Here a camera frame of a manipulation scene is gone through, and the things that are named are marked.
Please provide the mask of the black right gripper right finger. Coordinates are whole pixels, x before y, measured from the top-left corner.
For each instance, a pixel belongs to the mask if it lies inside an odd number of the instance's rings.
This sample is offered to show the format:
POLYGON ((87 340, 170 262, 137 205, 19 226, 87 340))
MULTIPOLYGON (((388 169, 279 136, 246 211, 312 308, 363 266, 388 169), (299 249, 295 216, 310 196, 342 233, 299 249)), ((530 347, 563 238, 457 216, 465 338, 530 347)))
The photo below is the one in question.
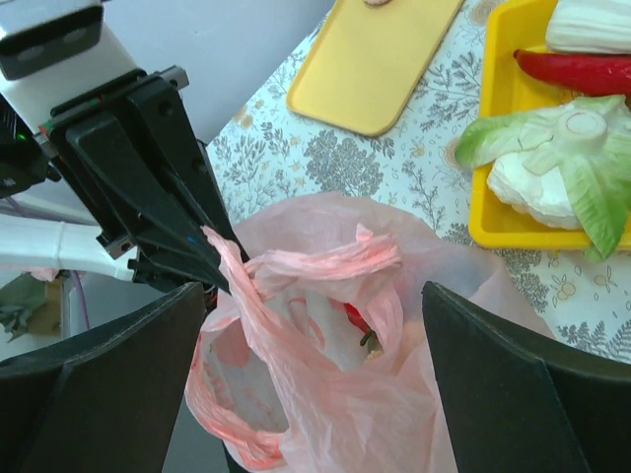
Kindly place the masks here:
POLYGON ((422 302, 460 472, 627 472, 630 367, 428 282, 422 302))

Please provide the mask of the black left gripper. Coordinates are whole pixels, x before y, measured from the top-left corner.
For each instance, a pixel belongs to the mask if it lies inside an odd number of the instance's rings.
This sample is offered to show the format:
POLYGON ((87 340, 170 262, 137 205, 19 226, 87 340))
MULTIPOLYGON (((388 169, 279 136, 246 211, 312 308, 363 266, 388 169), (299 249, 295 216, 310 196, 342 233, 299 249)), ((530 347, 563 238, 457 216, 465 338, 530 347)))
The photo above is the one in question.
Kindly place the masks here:
POLYGON ((117 257, 131 247, 135 282, 168 292, 200 282, 228 291, 204 228, 236 241, 214 172, 184 109, 173 66, 124 74, 55 107, 36 133, 1 102, 1 195, 65 180, 117 257))

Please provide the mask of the pink plastic bag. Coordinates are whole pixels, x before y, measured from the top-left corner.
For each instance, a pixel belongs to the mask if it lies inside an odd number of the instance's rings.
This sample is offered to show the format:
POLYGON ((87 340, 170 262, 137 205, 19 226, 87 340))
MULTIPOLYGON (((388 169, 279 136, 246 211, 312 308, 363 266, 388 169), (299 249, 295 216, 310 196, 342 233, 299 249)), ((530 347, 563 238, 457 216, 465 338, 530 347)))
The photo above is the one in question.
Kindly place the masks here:
POLYGON ((499 256, 366 197, 286 199, 236 233, 205 233, 230 289, 201 327, 185 399, 250 471, 456 470, 423 326, 429 281, 549 331, 499 256), (376 339, 360 344, 344 304, 376 339))

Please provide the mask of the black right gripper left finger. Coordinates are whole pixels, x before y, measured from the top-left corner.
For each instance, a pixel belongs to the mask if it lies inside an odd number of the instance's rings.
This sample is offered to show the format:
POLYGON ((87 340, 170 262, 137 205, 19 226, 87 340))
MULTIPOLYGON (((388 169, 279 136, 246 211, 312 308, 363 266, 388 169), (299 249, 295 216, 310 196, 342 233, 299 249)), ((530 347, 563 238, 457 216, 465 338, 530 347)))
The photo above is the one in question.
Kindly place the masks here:
POLYGON ((161 471, 204 316, 189 283, 3 361, 2 471, 161 471))

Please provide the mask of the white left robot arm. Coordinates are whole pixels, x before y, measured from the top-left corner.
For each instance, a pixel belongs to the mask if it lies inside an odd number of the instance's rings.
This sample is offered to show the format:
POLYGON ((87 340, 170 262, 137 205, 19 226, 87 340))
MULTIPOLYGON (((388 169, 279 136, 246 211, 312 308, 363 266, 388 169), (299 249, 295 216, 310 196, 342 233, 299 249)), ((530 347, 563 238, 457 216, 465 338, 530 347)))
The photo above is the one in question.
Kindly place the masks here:
POLYGON ((5 216, 1 261, 99 273, 168 292, 198 282, 227 290, 206 229, 235 233, 179 92, 177 66, 135 69, 53 107, 35 127, 1 99, 1 193, 64 180, 91 224, 5 216))

